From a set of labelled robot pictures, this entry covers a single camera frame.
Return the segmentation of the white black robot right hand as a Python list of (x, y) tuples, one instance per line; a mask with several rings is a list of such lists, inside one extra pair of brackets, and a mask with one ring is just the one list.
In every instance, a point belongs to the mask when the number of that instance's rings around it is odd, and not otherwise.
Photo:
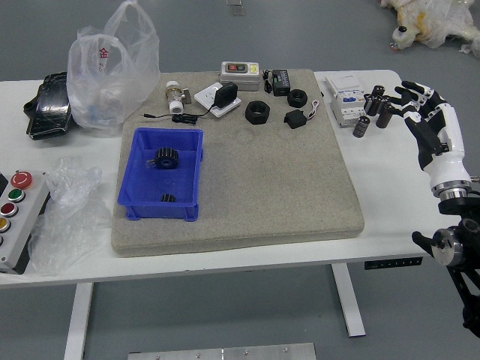
[(404, 120), (416, 139), (419, 166), (430, 176), (434, 196), (438, 197), (440, 188), (450, 184), (470, 188), (455, 108), (436, 90), (417, 82), (404, 80), (394, 90), (399, 96), (390, 98), (393, 113)]

